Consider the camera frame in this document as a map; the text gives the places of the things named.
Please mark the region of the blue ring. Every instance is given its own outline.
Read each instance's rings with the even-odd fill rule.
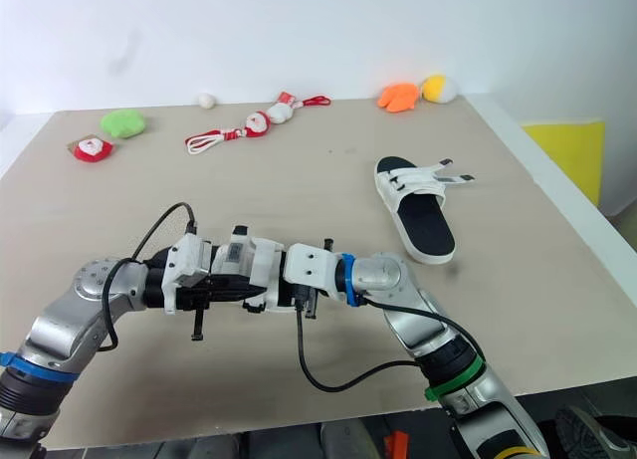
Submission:
[[[13,367],[32,376],[54,382],[73,382],[80,377],[78,373],[53,371],[52,369],[38,366],[37,364],[24,360],[14,352],[1,352],[0,365]]]
[[[347,304],[351,307],[359,306],[356,294],[354,293],[354,286],[351,284],[351,271],[353,270],[354,260],[356,257],[349,253],[341,253],[340,256],[345,264],[345,296],[347,297]]]

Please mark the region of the shoe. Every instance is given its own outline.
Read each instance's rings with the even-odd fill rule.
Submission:
[[[451,163],[451,159],[445,158],[436,165],[417,167],[404,158],[384,157],[374,169],[376,190],[405,249],[420,263],[447,263],[456,251],[454,236],[442,214],[445,187],[470,182],[474,177],[436,174]]]
[[[577,407],[557,412],[555,430],[569,459],[637,459],[637,447]]]

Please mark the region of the orange plush toy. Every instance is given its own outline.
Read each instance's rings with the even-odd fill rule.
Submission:
[[[414,109],[420,97],[420,90],[415,84],[395,84],[385,88],[378,100],[380,108],[386,108],[390,113],[400,113]]]

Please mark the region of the wooden table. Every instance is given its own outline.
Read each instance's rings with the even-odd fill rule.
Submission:
[[[451,157],[471,185],[449,187],[458,248],[444,266],[412,263],[422,288],[465,325],[513,393],[637,373],[637,309],[509,149],[463,99],[390,115],[371,100],[301,110],[264,138],[198,155],[183,138],[236,125],[263,105],[141,109],[145,133],[98,164],[66,144],[99,133],[105,111],[54,115],[0,180],[0,346],[15,350],[41,310],[86,261],[126,256],[170,204],[192,204],[199,234],[232,226],[286,244],[368,256],[404,253],[372,171],[384,155],[418,164]],[[176,216],[146,250],[181,235]],[[50,448],[121,444],[430,407],[415,368],[394,368],[339,394],[313,389],[298,366],[292,315],[215,305],[205,341],[193,316],[124,316],[120,347],[99,353],[62,406]],[[380,312],[322,301],[306,321],[312,371],[343,382],[405,352]]]

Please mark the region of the santa claus toy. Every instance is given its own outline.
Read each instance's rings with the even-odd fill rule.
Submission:
[[[69,150],[77,160],[83,162],[99,162],[107,158],[112,152],[112,143],[89,135],[78,142],[72,143]]]
[[[261,137],[265,135],[272,123],[283,123],[290,119],[295,109],[304,106],[329,106],[331,100],[325,96],[316,96],[305,101],[297,99],[288,93],[281,93],[273,106],[267,111],[256,111],[248,115],[245,127],[214,128],[207,132],[193,135],[185,140],[188,153],[196,155],[228,140],[239,137]]]

